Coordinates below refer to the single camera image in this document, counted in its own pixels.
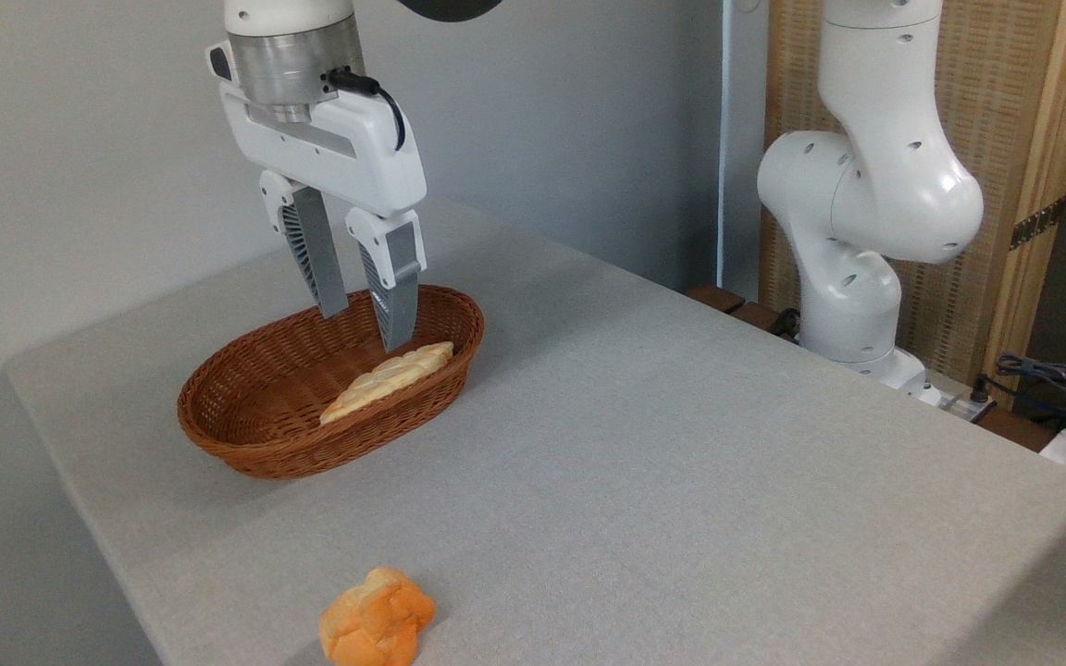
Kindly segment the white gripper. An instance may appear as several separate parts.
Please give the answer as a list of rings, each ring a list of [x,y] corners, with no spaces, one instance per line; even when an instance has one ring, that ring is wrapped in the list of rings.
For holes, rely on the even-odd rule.
[[[266,169],[261,192],[271,227],[288,242],[320,313],[330,319],[348,308],[324,192],[359,207],[344,224],[359,244],[382,346],[407,344],[426,270],[419,218],[407,211],[427,195],[415,136],[395,147],[395,117],[379,97],[340,92],[313,105],[310,121],[288,123],[251,105],[229,83],[219,90],[242,155]]]

